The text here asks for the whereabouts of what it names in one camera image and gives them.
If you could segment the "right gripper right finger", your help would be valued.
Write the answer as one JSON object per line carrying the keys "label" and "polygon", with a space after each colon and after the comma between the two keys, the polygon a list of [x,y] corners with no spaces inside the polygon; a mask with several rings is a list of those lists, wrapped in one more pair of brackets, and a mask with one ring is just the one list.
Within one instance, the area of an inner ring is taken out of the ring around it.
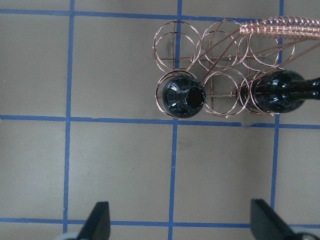
{"label": "right gripper right finger", "polygon": [[255,240],[289,240],[295,235],[263,199],[250,202],[250,231]]}

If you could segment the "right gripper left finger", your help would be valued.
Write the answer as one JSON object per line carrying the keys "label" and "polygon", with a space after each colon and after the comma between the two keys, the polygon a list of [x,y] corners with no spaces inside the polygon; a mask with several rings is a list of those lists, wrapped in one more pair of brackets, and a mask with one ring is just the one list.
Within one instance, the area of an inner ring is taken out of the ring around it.
{"label": "right gripper left finger", "polygon": [[78,240],[108,240],[111,235],[108,201],[97,202],[77,235]]}

